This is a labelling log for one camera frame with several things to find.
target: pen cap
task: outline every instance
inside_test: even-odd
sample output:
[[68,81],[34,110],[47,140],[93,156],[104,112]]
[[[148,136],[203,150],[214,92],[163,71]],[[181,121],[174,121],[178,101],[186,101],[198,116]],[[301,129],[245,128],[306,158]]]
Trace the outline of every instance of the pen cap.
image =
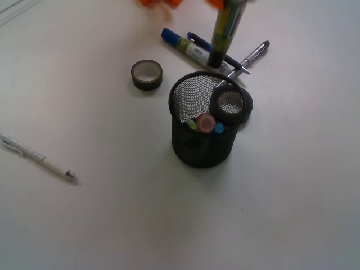
[[161,33],[161,37],[168,43],[170,43],[171,45],[173,45],[174,47],[177,46],[179,38],[181,38],[178,34],[172,32],[170,29],[168,28],[164,28],[163,32]]

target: mesh cup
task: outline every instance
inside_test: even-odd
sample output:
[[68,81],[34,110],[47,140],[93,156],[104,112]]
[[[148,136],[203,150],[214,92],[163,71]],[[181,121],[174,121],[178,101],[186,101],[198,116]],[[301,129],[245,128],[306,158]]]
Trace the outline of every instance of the mesh cup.
[[[239,115],[238,122],[221,133],[201,133],[189,128],[185,121],[209,113],[210,100],[219,86],[232,86],[229,98],[219,104],[228,113]],[[200,71],[188,74],[173,86],[169,95],[172,115],[172,145],[177,156],[186,164],[209,168],[223,162],[230,154],[237,130],[245,117],[246,99],[242,88],[232,79],[217,73]]]

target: blue marker cap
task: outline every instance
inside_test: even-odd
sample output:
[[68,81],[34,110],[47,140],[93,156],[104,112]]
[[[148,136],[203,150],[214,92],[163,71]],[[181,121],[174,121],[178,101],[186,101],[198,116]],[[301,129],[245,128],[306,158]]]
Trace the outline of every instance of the blue marker cap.
[[223,133],[224,132],[224,125],[220,122],[217,122],[216,123],[216,126],[215,126],[215,132],[216,133]]
[[168,28],[164,28],[163,32],[161,33],[161,37],[166,41],[169,42],[171,45],[176,47],[178,44],[180,36],[178,34],[175,34]]

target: white pen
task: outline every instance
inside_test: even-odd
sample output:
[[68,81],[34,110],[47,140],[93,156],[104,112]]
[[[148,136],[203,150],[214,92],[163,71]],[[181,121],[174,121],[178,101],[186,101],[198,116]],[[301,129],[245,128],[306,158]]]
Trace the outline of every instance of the white pen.
[[43,165],[48,170],[63,176],[68,182],[77,185],[79,178],[70,170],[63,169],[62,167],[58,166],[56,163],[52,162],[48,157],[36,152],[35,150],[31,149],[29,146],[19,142],[18,140],[5,135],[0,134],[0,138],[5,144],[5,146],[19,151],[25,156],[32,158],[33,160],[37,161],[41,165]]

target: orange object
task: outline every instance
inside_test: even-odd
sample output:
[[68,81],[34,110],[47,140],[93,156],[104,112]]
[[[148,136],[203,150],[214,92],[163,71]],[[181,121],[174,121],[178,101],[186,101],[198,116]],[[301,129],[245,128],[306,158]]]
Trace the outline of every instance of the orange object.
[[[178,6],[181,4],[182,0],[165,0],[165,2],[174,6]],[[216,8],[224,8],[224,0],[208,0],[208,2]],[[144,6],[147,6],[152,3],[152,0],[140,0],[140,3],[142,3]]]
[[[164,2],[170,3],[171,5],[178,6],[181,4],[182,0],[165,0]],[[152,3],[152,0],[140,0],[144,6],[147,6]]]
[[224,0],[208,0],[208,2],[220,10],[224,9]]

